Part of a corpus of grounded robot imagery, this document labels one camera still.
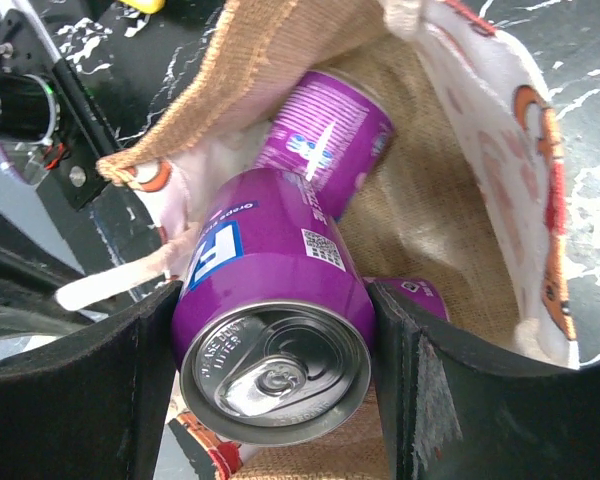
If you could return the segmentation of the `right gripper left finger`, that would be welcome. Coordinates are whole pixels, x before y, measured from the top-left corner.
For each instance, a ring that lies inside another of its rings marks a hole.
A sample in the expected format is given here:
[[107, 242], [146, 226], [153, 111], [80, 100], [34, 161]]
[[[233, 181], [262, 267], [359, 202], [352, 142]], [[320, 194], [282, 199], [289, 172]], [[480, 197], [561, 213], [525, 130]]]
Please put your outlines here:
[[152, 478], [180, 288], [0, 362], [0, 479]]

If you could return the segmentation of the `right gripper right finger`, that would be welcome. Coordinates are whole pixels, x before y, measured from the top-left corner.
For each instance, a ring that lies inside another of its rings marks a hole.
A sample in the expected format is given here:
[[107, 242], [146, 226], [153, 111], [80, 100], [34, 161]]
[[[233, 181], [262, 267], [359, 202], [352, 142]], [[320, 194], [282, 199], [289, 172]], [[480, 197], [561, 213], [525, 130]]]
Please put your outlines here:
[[539, 362], [437, 318], [391, 284], [368, 291], [392, 478], [600, 479], [600, 362]]

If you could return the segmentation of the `burlap canvas tote bag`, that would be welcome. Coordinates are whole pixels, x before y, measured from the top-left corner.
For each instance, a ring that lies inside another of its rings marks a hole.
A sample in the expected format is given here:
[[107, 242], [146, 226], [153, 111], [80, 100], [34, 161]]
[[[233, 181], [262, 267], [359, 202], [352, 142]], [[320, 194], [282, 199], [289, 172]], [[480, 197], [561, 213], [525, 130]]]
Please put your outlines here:
[[[564, 151], [546, 83], [512, 35], [458, 1], [228, 1], [194, 81], [133, 147], [101, 159], [166, 231], [138, 261], [57, 292], [68, 310], [170, 273], [214, 186], [246, 167], [293, 85], [330, 67], [370, 88], [396, 134], [342, 230], [374, 276], [422, 275], [452, 325], [577, 370], [563, 275]], [[293, 447], [194, 437], [220, 479], [394, 479], [376, 389], [334, 433]]]

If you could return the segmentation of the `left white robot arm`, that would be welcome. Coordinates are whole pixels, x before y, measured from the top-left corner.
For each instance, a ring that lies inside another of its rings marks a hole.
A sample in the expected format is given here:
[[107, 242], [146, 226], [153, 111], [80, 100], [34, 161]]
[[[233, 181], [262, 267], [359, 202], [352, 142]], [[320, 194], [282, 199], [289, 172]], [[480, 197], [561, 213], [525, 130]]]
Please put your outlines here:
[[23, 146], [76, 210], [104, 189], [95, 163], [117, 147], [26, 1], [0, 2], [0, 143]]

